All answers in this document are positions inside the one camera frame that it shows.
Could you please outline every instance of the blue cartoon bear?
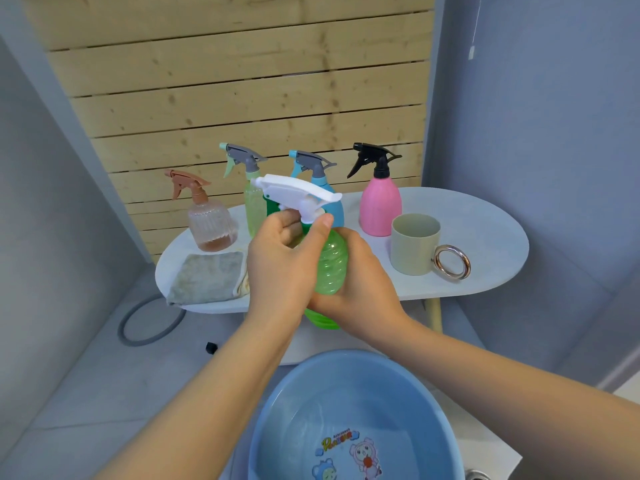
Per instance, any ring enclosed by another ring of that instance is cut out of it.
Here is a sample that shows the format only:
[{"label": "blue cartoon bear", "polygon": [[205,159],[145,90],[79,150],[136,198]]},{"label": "blue cartoon bear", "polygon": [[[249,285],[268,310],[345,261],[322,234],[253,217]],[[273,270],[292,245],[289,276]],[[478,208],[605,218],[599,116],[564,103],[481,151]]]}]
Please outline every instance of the blue cartoon bear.
[{"label": "blue cartoon bear", "polygon": [[316,480],[335,480],[338,473],[336,473],[335,467],[333,466],[333,460],[327,458],[311,469],[311,475],[313,475]]}]

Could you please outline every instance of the left hand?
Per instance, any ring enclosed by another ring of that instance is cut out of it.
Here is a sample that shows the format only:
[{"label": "left hand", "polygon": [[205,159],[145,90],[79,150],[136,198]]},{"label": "left hand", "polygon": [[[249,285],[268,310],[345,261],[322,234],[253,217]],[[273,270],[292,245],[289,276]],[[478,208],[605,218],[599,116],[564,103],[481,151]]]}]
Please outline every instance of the left hand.
[{"label": "left hand", "polygon": [[333,216],[316,219],[295,249],[287,245],[302,234],[300,213],[283,210],[268,216],[249,244],[249,315],[299,325],[316,288],[317,263]]}]

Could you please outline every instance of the light green spray bottle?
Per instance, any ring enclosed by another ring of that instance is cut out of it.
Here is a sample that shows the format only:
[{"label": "light green spray bottle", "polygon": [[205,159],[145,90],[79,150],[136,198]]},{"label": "light green spray bottle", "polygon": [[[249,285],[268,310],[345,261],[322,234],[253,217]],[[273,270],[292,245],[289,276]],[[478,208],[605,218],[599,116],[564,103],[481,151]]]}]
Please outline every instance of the light green spray bottle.
[{"label": "light green spray bottle", "polygon": [[257,162],[263,162],[267,159],[249,148],[236,144],[220,143],[220,148],[227,152],[225,178],[228,177],[235,165],[244,163],[244,173],[246,175],[244,209],[246,211],[246,224],[249,227],[249,235],[253,237],[267,217],[267,205],[262,198],[262,190],[254,187],[251,179],[260,177],[260,169]]},{"label": "light green spray bottle", "polygon": [[[281,175],[266,175],[253,179],[253,184],[262,189],[264,197],[280,204],[280,209],[297,209],[300,212],[302,233],[307,234],[311,224],[324,214],[324,205],[338,202],[341,193],[332,193],[318,185],[298,178]],[[317,267],[316,292],[334,294],[344,282],[347,275],[349,252],[342,236],[332,230],[324,243]],[[305,315],[314,325],[334,330],[339,328],[331,319],[312,310],[305,310]]]}]

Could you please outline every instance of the cartoon character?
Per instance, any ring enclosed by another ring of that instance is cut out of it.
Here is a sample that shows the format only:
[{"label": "cartoon character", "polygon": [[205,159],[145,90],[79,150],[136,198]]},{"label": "cartoon character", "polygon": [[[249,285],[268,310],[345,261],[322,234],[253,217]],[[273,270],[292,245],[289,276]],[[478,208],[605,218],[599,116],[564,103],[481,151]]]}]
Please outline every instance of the cartoon character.
[{"label": "cartoon character", "polygon": [[311,475],[313,475],[316,480],[335,480],[337,472],[333,466],[333,460],[327,458],[321,461],[319,465],[311,469]]},{"label": "cartoon character", "polygon": [[364,438],[362,443],[351,445],[349,453],[353,459],[356,460],[360,471],[364,472],[365,480],[374,480],[376,477],[382,475],[382,469],[378,464],[378,456],[376,455],[376,448],[373,446],[372,439]]}]

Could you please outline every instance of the spray bottle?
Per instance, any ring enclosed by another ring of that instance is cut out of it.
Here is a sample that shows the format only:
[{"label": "spray bottle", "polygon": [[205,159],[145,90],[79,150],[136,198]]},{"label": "spray bottle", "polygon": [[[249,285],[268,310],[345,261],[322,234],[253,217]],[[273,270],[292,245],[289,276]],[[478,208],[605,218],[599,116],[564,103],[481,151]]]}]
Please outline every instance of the spray bottle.
[{"label": "spray bottle", "polygon": [[[262,189],[265,198],[279,203],[280,210],[297,209],[300,212],[304,235],[309,232],[311,224],[324,214],[324,205],[339,202],[342,198],[341,193],[331,193],[304,180],[280,175],[258,177],[253,180],[253,184]],[[340,234],[332,230],[324,243],[318,261],[316,284],[318,293],[334,294],[340,290],[347,275],[348,259],[347,243]],[[320,328],[330,330],[338,328],[333,320],[312,310],[305,310],[305,315],[311,323]]]},{"label": "spray bottle", "polygon": [[254,187],[251,184],[251,179],[260,177],[260,169],[257,162],[263,162],[267,159],[249,148],[236,144],[220,143],[220,148],[227,152],[225,178],[228,177],[235,165],[244,163],[244,174],[246,175],[244,209],[246,211],[246,224],[249,227],[249,235],[253,237],[267,217],[267,206],[262,198],[262,190]]},{"label": "spray bottle", "polygon": [[197,175],[178,170],[165,170],[164,174],[173,182],[173,199],[182,189],[191,190],[193,205],[190,206],[189,229],[198,247],[203,251],[221,251],[233,244],[238,237],[238,225],[222,202],[209,200],[202,186],[210,182]]},{"label": "spray bottle", "polygon": [[358,152],[358,161],[347,178],[354,176],[363,165],[376,163],[373,178],[362,193],[360,227],[369,235],[391,235],[391,222],[402,214],[402,197],[400,190],[391,180],[388,163],[402,158],[402,155],[396,155],[383,146],[369,143],[354,143],[353,149]]},{"label": "spray bottle", "polygon": [[[325,190],[328,190],[331,193],[335,193],[335,190],[333,190],[331,185],[329,185],[329,183],[327,183],[326,181],[324,170],[329,167],[336,166],[338,165],[338,163],[331,163],[329,160],[321,157],[320,155],[316,155],[315,153],[301,152],[300,150],[290,151],[289,156],[296,162],[293,166],[293,171],[291,172],[292,177],[297,177],[300,172],[313,170],[313,174],[311,175],[311,183]],[[344,226],[344,209],[342,208],[341,201],[328,203],[324,206],[324,209],[325,211],[329,212],[329,214],[333,215],[333,227]]]}]

